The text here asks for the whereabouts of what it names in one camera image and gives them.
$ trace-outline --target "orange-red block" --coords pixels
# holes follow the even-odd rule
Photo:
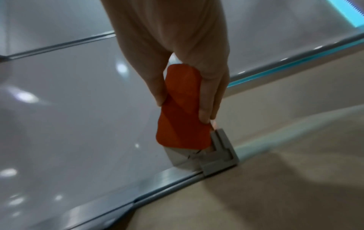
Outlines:
[[[198,119],[200,72],[186,64],[167,69],[168,96],[158,120],[157,142],[165,147],[205,149],[211,145],[210,124]]]

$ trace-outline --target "gray plastic corner piece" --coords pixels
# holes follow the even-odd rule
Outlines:
[[[198,162],[205,176],[233,167],[239,163],[239,158],[224,130],[217,129],[211,132],[210,135],[215,150],[209,153],[205,152],[198,157]]]

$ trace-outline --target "human hand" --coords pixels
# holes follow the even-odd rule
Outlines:
[[[119,46],[161,106],[172,53],[202,76],[199,119],[215,119],[229,84],[229,43],[219,0],[102,0]]]

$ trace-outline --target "wooden surface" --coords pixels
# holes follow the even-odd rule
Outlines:
[[[364,116],[338,120],[128,218],[111,229],[363,229]]]

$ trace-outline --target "blue light strip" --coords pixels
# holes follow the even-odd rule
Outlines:
[[[235,85],[238,85],[238,84],[248,82],[248,81],[255,80],[257,78],[266,77],[268,75],[277,73],[279,71],[283,71],[283,70],[298,66],[300,64],[303,64],[303,63],[306,63],[306,62],[309,62],[309,61],[313,61],[315,59],[318,59],[318,58],[324,57],[326,55],[336,53],[338,51],[350,48],[350,47],[355,46],[355,45],[359,45],[361,43],[364,43],[364,39],[360,39],[358,41],[355,41],[355,42],[352,42],[352,43],[349,43],[349,44],[346,44],[346,45],[342,45],[340,47],[336,47],[336,48],[333,48],[333,49],[330,49],[330,50],[327,50],[327,51],[324,51],[324,52],[321,52],[321,53],[318,53],[318,54],[315,54],[315,55],[312,55],[312,56],[309,56],[309,57],[306,57],[306,58],[303,58],[303,59],[300,59],[300,60],[297,60],[297,61],[293,61],[291,63],[285,64],[285,65],[282,65],[282,66],[278,66],[276,68],[273,68],[273,69],[270,69],[270,70],[267,70],[267,71],[264,71],[264,72],[261,72],[261,73],[258,73],[258,74],[251,75],[249,77],[245,77],[245,78],[240,79],[240,80],[230,82],[230,84],[228,85],[228,88],[232,87],[232,86],[235,86]]]
[[[363,13],[349,0],[327,0],[354,27],[364,25]]]

